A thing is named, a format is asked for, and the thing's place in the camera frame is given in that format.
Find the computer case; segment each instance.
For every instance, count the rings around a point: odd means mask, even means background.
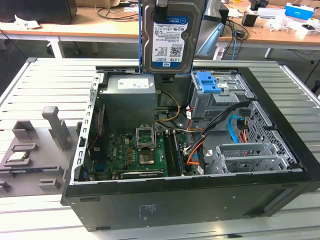
[[[13,22],[16,15],[38,23],[70,24],[76,13],[75,0],[0,0],[1,22]]]

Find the metal slatted table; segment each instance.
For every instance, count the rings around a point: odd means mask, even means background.
[[[0,155],[14,135],[16,120],[30,119],[34,127],[49,127],[45,106],[60,109],[59,117],[75,126],[82,116],[96,66],[138,65],[130,59],[55,59],[27,62],[0,98]],[[196,67],[250,67],[309,149],[320,159],[319,101],[285,66],[274,61],[204,61]],[[272,217],[204,222],[127,230],[87,232],[61,195],[0,198],[1,239],[164,240],[216,239],[238,234],[242,239],[318,239],[320,191],[303,194]]]

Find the floor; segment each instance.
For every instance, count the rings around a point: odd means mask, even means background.
[[[19,69],[25,62],[25,57],[18,51],[13,44],[6,40],[6,51],[0,51],[0,94],[6,89],[11,80],[15,77]],[[28,57],[52,58],[47,53],[46,41],[19,40],[16,42],[18,48]],[[79,42],[81,55],[76,54],[76,47],[73,42],[64,42],[63,50],[66,58],[109,58],[109,59],[137,59],[138,44],[135,43],[98,43],[99,53],[92,53],[92,45],[89,42]],[[256,60],[266,61],[264,58],[266,48],[243,48],[237,56],[237,60]],[[320,51],[301,50],[299,53],[304,59],[301,59],[292,50],[275,49],[270,60],[277,61],[281,65],[287,65],[293,73],[302,81],[304,81],[313,67],[310,60],[314,60],[314,64],[320,60]],[[225,60],[230,60],[231,55],[225,55]],[[307,86],[312,88],[316,80],[320,80],[320,65],[313,72]]]

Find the yellow wire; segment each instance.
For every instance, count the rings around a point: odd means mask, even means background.
[[[168,92],[166,92],[166,91],[162,91],[162,90],[161,90],[161,92],[167,94],[170,98],[172,98],[172,100],[175,102],[175,104],[176,104],[176,106],[177,106],[177,108],[178,108],[178,111],[176,112],[176,115],[173,116],[173,117],[164,118],[164,119],[158,119],[158,120],[154,120],[154,121],[155,121],[155,122],[168,122],[168,121],[171,121],[171,120],[173,120],[173,119],[176,119],[176,118],[179,116],[179,114],[180,114],[180,108],[181,108],[181,106],[179,105],[178,101],[177,101],[170,93],[168,93]]]

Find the blue box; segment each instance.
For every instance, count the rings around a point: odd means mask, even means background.
[[[304,20],[311,18],[315,10],[313,7],[293,3],[287,3],[284,9],[285,15]]]

